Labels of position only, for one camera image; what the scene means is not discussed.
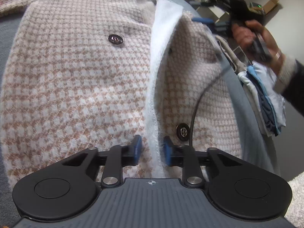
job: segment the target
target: black cable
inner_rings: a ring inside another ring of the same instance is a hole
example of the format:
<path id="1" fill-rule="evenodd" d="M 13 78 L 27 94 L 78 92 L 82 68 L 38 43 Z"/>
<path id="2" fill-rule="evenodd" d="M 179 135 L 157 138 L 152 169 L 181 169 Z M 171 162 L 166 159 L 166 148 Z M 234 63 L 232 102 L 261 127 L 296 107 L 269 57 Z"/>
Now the black cable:
<path id="1" fill-rule="evenodd" d="M 194 111 L 193 111 L 193 114 L 192 114 L 192 118 L 191 118 L 191 123 L 190 123 L 190 138 L 189 138 L 189 146 L 193 146 L 192 145 L 192 137 L 193 137 L 193 127 L 194 127 L 194 120 L 195 120 L 195 116 L 196 116 L 196 112 L 197 112 L 197 109 L 199 107 L 199 104 L 200 104 L 200 101 L 202 99 L 202 97 L 204 96 L 204 94 L 214 85 L 215 82 L 218 81 L 218 79 L 220 79 L 224 74 L 227 73 L 227 71 L 231 68 L 231 66 L 229 65 L 228 67 L 224 68 L 221 73 L 214 78 L 214 80 L 212 80 L 210 82 L 210 84 L 202 91 L 199 99 L 197 100 L 195 106 L 194 106 Z"/>

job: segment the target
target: folded clothes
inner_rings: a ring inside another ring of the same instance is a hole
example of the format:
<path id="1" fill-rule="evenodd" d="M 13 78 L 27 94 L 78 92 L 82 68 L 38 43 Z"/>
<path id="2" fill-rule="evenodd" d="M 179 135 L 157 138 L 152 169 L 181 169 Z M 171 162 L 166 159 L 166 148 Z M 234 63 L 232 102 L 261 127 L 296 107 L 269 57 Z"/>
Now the folded clothes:
<path id="1" fill-rule="evenodd" d="M 271 70 L 271 68 L 268 68 L 255 61 L 253 61 L 252 63 L 254 71 L 261 79 L 267 92 L 267 96 L 269 97 L 273 108 L 275 109 L 278 127 L 286 127 L 285 99 L 282 95 L 276 93 L 273 90 L 273 87 L 277 80 L 277 76 Z"/>
<path id="2" fill-rule="evenodd" d="M 246 77 L 252 82 L 252 84 L 256 87 L 257 95 L 259 99 L 259 105 L 262 111 L 262 117 L 265 122 L 265 126 L 268 131 L 273 132 L 275 136 L 278 135 L 276 122 L 275 122 L 275 113 L 273 113 L 273 109 L 271 108 L 270 103 L 267 101 L 267 98 L 263 92 L 263 89 L 259 82 L 251 75 L 248 71 Z"/>
<path id="3" fill-rule="evenodd" d="M 274 133 L 268 131 L 262 115 L 262 110 L 259 102 L 259 96 L 255 85 L 247 78 L 247 72 L 242 71 L 238 75 L 239 80 L 243 84 L 243 89 L 255 114 L 261 134 L 272 136 Z"/>
<path id="4" fill-rule="evenodd" d="M 281 133 L 281 130 L 279 129 L 278 127 L 278 123 L 277 123 L 277 116 L 276 116 L 276 111 L 273 107 L 273 104 L 271 102 L 271 100 L 269 99 L 268 95 L 267 95 L 267 91 L 265 89 L 265 86 L 262 82 L 262 80 L 259 78 L 259 76 L 256 74 L 253 66 L 248 66 L 247 68 L 247 75 L 250 74 L 255 80 L 256 80 L 256 85 L 259 84 L 260 86 L 260 89 L 261 91 L 263 92 L 265 98 L 266 98 L 266 101 L 268 102 L 268 104 L 270 105 L 270 108 L 271 108 L 271 111 L 272 111 L 272 115 L 269 114 L 269 116 L 273 116 L 274 117 L 274 125 L 275 125 L 275 130 L 276 130 L 276 133 L 274 133 L 276 136 L 279 135 Z"/>

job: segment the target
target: white fleece lining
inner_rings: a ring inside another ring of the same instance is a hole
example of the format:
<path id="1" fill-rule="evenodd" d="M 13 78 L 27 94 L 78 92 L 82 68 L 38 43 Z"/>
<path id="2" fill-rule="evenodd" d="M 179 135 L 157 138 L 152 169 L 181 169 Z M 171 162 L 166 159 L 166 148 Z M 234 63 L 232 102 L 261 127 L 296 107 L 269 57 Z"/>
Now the white fleece lining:
<path id="1" fill-rule="evenodd" d="M 183 7 L 169 0 L 156 0 L 155 18 L 150 43 L 150 80 L 146 97 L 147 140 L 152 157 L 152 175 L 165 178 L 161 160 L 161 142 L 158 138 L 158 121 L 155 112 L 155 87 L 159 66 L 164 58 L 167 45 L 183 13 Z"/>

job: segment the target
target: hand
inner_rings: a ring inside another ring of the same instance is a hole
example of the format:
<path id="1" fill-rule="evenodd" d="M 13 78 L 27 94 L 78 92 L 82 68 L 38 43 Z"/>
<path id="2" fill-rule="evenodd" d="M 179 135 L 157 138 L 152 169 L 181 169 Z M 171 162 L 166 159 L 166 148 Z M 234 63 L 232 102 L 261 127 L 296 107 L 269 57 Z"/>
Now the hand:
<path id="1" fill-rule="evenodd" d="M 275 56 L 279 51 L 279 47 L 275 39 L 271 35 L 271 33 L 256 20 L 246 21 L 245 24 L 247 27 L 241 27 L 237 24 L 233 24 L 231 29 L 234 39 L 237 41 L 237 43 L 242 48 L 242 50 L 246 53 L 247 57 L 250 60 L 254 60 L 252 54 L 250 54 L 247 51 L 248 47 L 252 44 L 253 40 L 256 38 L 256 35 L 251 31 L 253 30 L 262 35 L 270 54 L 275 59 Z M 277 61 L 272 61 L 270 64 L 269 63 L 262 63 L 262 64 L 269 66 L 273 70 L 273 72 L 275 72 L 275 74 L 278 75 L 283 65 L 284 59 L 285 59 L 285 55 L 282 54 Z"/>

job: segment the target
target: metal button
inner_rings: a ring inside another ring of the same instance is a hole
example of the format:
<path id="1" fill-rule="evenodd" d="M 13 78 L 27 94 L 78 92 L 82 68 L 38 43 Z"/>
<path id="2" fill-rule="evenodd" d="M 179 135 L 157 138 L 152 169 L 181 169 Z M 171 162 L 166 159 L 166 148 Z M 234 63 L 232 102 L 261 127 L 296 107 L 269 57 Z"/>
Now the metal button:
<path id="1" fill-rule="evenodd" d="M 187 182 L 190 184 L 199 184 L 202 182 L 202 179 L 200 177 L 189 177 Z"/>
<path id="2" fill-rule="evenodd" d="M 188 141 L 190 137 L 190 128 L 186 123 L 181 123 L 176 127 L 176 136 L 181 141 Z"/>
<path id="3" fill-rule="evenodd" d="M 114 45 L 121 45 L 124 42 L 124 39 L 116 34 L 110 34 L 108 36 L 108 41 Z"/>
<path id="4" fill-rule="evenodd" d="M 103 179 L 103 182 L 105 184 L 111 185 L 111 184 L 115 184 L 118 182 L 118 179 L 116 177 L 105 177 Z"/>

